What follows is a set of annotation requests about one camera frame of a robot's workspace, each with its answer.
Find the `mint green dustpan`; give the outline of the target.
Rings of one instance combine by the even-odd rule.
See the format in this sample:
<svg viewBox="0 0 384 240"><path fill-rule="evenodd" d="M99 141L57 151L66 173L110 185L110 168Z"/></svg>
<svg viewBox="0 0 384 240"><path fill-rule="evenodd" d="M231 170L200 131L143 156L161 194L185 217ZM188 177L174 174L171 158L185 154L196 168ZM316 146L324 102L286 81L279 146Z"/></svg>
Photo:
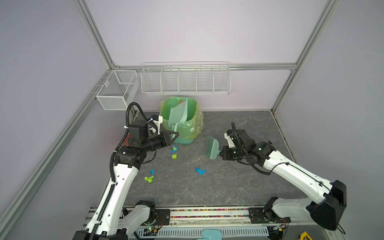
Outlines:
<svg viewBox="0 0 384 240"><path fill-rule="evenodd" d="M177 106L171 108L169 126L172 132L176 132L179 125L182 125L188 117L188 99L181 101Z"/></svg>

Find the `mint green hand brush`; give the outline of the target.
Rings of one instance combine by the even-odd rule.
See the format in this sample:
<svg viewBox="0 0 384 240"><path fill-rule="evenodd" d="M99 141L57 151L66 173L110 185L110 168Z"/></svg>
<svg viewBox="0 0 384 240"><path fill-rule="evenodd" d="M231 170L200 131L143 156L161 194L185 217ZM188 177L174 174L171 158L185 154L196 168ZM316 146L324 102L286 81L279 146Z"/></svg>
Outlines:
<svg viewBox="0 0 384 240"><path fill-rule="evenodd" d="M217 156L220 154L220 149L219 149L219 141L213 137L208 137L207 138L207 151L206 155L209 157L211 160L214 160L217 158Z"/></svg>

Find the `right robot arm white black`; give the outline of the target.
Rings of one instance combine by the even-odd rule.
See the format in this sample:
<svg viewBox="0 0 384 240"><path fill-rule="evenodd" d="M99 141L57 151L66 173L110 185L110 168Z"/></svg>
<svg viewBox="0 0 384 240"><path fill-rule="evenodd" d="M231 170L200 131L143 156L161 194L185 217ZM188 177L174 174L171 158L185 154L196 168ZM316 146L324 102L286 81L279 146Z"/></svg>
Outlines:
<svg viewBox="0 0 384 240"><path fill-rule="evenodd" d="M291 218L312 220L330 231L339 227L347 207L344 183L311 173L289 160L271 142L255 142L245 130L228 130L224 137L228 142L220 151L224 161L245 160L257 172L268 176L275 173L306 195L304 199L270 198L263 209L268 222Z"/></svg>

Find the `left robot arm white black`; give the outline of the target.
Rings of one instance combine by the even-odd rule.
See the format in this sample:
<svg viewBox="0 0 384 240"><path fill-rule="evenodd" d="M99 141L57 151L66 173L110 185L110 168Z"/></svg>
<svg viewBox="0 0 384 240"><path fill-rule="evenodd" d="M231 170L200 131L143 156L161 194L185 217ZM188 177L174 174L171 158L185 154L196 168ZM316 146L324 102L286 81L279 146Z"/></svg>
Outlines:
<svg viewBox="0 0 384 240"><path fill-rule="evenodd" d="M85 230L74 234L75 240L127 240L143 223L153 223L156 206L151 201L139 201L125 217L123 205L130 186L148 152L173 144L179 133L161 130L163 118L134 121L126 127L124 146L113 151L110 160L110 180L95 215Z"/></svg>

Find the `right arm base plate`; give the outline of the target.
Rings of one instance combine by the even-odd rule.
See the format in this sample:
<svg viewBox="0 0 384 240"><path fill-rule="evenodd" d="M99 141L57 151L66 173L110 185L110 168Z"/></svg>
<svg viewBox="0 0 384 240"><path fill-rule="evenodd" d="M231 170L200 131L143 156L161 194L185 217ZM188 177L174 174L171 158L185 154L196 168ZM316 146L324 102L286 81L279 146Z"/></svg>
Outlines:
<svg viewBox="0 0 384 240"><path fill-rule="evenodd" d="M264 208L249 208L249 218L252 224L289 224L291 218L278 217L272 210L265 210Z"/></svg>

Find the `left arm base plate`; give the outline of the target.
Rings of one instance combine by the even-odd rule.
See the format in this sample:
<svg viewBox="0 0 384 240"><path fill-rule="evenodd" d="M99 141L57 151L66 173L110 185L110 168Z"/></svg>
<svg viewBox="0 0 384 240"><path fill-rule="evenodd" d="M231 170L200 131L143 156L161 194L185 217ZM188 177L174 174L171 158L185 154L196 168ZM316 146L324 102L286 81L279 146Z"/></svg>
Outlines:
<svg viewBox="0 0 384 240"><path fill-rule="evenodd" d="M154 213L150 213L148 220L144 221L142 226L168 226L171 220L170 209L156 209Z"/></svg>

